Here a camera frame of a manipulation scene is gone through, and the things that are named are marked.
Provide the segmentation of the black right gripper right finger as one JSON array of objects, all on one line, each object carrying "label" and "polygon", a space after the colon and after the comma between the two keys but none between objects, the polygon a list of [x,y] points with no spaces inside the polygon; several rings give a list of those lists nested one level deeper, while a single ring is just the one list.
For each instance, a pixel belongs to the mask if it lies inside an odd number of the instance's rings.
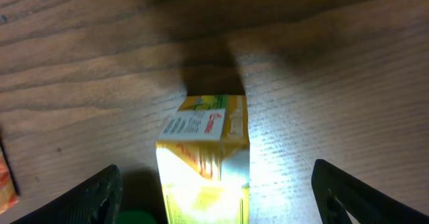
[{"label": "black right gripper right finger", "polygon": [[427,223],[428,216],[379,192],[323,159],[314,163],[312,190],[322,223]]}]

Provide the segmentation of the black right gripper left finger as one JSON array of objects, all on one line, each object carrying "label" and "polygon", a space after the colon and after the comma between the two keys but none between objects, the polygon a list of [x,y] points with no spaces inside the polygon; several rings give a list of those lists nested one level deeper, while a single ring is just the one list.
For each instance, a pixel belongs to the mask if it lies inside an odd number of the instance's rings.
[{"label": "black right gripper left finger", "polygon": [[111,164],[12,224],[114,224],[122,196],[121,173]]}]

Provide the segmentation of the green lid jar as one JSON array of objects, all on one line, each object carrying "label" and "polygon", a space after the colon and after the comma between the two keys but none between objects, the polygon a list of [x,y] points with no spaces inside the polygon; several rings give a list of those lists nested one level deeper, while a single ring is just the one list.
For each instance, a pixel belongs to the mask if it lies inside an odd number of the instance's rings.
[{"label": "green lid jar", "polygon": [[120,212],[116,224],[157,224],[157,222],[151,214],[134,210]]}]

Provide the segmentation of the orange snack packet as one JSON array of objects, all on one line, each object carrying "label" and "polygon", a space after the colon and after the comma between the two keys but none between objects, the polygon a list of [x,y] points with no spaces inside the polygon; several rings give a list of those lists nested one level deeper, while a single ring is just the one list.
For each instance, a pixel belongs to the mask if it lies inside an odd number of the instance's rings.
[{"label": "orange snack packet", "polygon": [[0,213],[3,214],[9,210],[13,205],[18,203],[18,190],[15,186],[12,171],[10,170],[3,141],[1,141],[1,169],[0,169],[0,191],[1,191],[1,205]]}]

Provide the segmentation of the green tea carton box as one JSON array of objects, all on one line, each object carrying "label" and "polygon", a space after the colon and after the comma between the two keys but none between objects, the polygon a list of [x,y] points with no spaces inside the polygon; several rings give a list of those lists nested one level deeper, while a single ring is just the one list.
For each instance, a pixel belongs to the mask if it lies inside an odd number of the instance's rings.
[{"label": "green tea carton box", "polygon": [[247,99],[186,97],[156,140],[169,223],[249,223]]}]

